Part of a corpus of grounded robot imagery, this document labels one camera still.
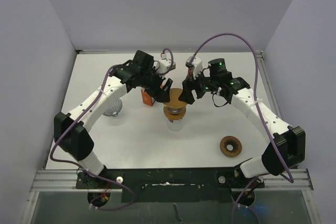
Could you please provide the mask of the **grey swirled glass dripper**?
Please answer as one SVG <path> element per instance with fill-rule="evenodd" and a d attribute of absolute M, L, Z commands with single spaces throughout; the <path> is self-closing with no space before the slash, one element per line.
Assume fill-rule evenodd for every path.
<path fill-rule="evenodd" d="M 110 105 L 103 113 L 107 117 L 117 117 L 121 112 L 123 103 L 121 99 L 117 99 L 112 105 Z"/>

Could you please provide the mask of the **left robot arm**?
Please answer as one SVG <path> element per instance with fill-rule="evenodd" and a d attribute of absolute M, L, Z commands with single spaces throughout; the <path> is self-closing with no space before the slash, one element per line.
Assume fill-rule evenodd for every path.
<path fill-rule="evenodd" d="M 93 151 L 90 130 L 111 105 L 137 87 L 143 88 L 157 102 L 169 102 L 173 81 L 165 75 L 175 69 L 175 62 L 173 58 L 166 58 L 166 52 L 170 49 L 164 48 L 161 59 L 155 61 L 153 56 L 138 50 L 133 59 L 111 66 L 101 86 L 79 106 L 55 116 L 54 147 L 60 147 L 74 159 L 74 165 L 88 172 L 88 182 L 94 187 L 104 186 L 107 175 Z"/>

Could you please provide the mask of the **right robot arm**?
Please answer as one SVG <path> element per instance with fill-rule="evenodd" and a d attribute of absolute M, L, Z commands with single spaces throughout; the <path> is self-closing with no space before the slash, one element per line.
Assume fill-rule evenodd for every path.
<path fill-rule="evenodd" d="M 208 62 L 208 77 L 203 73 L 205 69 L 200 59 L 189 58 L 185 65 L 188 75 L 182 82 L 180 101 L 193 104 L 195 99 L 202 98 L 207 92 L 223 97 L 244 114 L 265 138 L 267 147 L 264 152 L 244 161 L 239 165 L 239 170 L 235 171 L 234 182 L 238 186 L 247 186 L 256 176 L 280 175 L 305 160 L 305 131 L 299 126 L 291 126 L 274 114 L 255 96 L 243 78 L 232 76 L 223 58 Z"/>

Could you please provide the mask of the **orange coffee filter box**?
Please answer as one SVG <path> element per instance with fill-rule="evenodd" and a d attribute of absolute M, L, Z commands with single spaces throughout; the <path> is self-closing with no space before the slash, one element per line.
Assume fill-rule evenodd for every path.
<path fill-rule="evenodd" d="M 142 101 L 144 104 L 148 106 L 153 106 L 156 102 L 156 100 L 151 97 L 144 88 L 141 88 L 141 96 L 142 96 Z"/>

